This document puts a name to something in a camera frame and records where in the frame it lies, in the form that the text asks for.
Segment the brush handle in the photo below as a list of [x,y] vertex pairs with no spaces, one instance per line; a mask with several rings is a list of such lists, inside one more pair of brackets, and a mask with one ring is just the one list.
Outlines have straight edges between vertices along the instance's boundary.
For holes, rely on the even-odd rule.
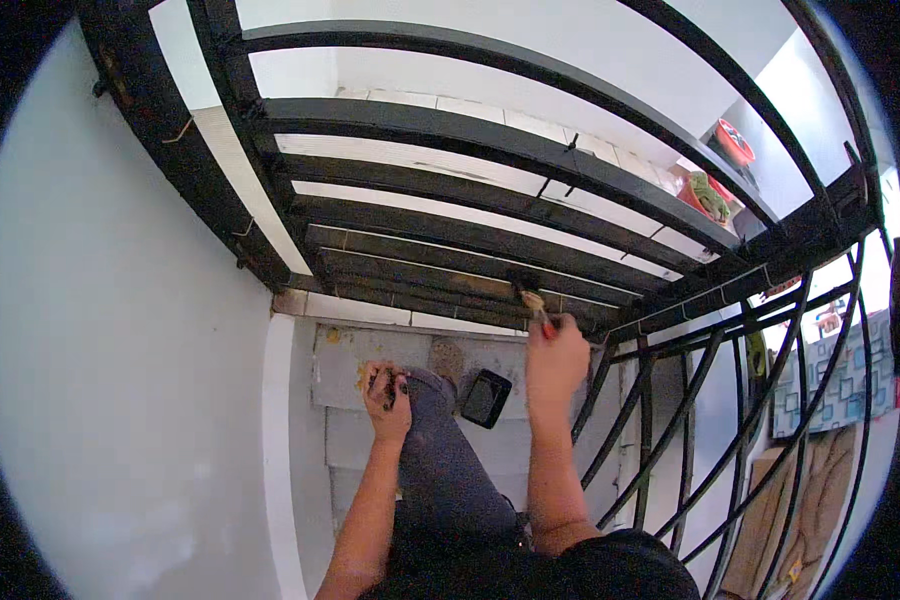
[[536,318],[540,319],[540,328],[543,330],[543,337],[548,340],[557,338],[557,328],[554,327],[550,317],[542,310],[536,311]]

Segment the white wall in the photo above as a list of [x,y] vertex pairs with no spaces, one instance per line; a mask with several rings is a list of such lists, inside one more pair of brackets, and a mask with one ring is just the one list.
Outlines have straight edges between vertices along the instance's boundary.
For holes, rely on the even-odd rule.
[[[244,30],[333,17],[330,0],[239,0],[237,15]],[[263,98],[327,98],[337,92],[336,48],[258,52],[250,55],[250,67]]]
[[[802,31],[787,43],[756,77],[756,83],[793,130],[825,185],[851,166],[844,141],[853,143],[851,126],[827,72]],[[739,100],[723,115],[746,139],[756,160],[750,171],[760,195],[780,217],[810,199],[810,186],[780,140]]]
[[0,467],[75,598],[275,598],[270,294],[97,78],[72,23],[0,153]]
[[[776,0],[672,2],[707,31],[752,76],[767,65],[796,25]],[[448,27],[515,43],[582,68],[647,102],[694,136],[701,136],[736,100],[736,92],[702,59],[632,10],[602,0],[519,2],[464,0],[327,0],[280,3],[241,0],[244,28],[275,23],[337,19],[384,19]],[[266,77],[301,72],[295,53],[261,53]],[[324,95],[294,91],[292,82],[265,83],[266,96]],[[661,164],[678,155],[635,126],[564,92],[492,69],[442,56],[371,48],[336,50],[341,87],[405,90],[476,100],[522,111],[618,143]]]

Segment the rust spot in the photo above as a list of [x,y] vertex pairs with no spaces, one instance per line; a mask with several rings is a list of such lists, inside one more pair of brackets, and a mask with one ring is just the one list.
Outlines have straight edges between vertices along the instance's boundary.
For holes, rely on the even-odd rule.
[[510,283],[504,281],[494,281],[493,279],[484,279],[482,277],[474,277],[458,272],[453,273],[451,282],[460,285],[471,292],[486,296],[509,299],[514,295],[514,288]]

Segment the concrete step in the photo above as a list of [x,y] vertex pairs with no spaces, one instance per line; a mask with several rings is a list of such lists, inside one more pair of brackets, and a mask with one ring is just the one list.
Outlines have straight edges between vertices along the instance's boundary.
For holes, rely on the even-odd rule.
[[[456,422],[488,474],[528,473],[530,426],[526,420],[499,420],[493,429],[460,417]],[[327,408],[327,466],[362,471],[372,443],[373,426],[366,412]]]
[[[398,365],[425,367],[437,336],[421,333],[360,329],[321,324],[313,348],[312,401],[332,408],[366,411],[360,396],[363,365],[369,360],[392,360]],[[464,356],[459,390],[469,390],[480,369],[488,369],[513,385],[500,414],[501,421],[527,418],[524,387],[525,340],[497,341],[454,337]],[[586,395],[581,386],[574,397],[580,406]]]
[[[356,468],[330,468],[330,489],[332,490],[332,506],[334,518],[334,532],[339,532],[344,526],[347,511],[353,503],[353,497],[357,495],[360,480],[364,476],[361,469]],[[527,474],[515,473],[509,475],[490,475],[497,491],[509,498],[513,507],[518,511],[527,510]]]

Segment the yellow paint stain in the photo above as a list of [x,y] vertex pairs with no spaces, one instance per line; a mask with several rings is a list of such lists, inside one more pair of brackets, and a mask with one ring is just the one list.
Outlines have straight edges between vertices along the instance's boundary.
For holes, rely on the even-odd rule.
[[360,383],[364,380],[364,377],[367,376],[367,363],[360,363],[357,366],[357,383],[353,384],[354,389],[357,392],[361,392]]

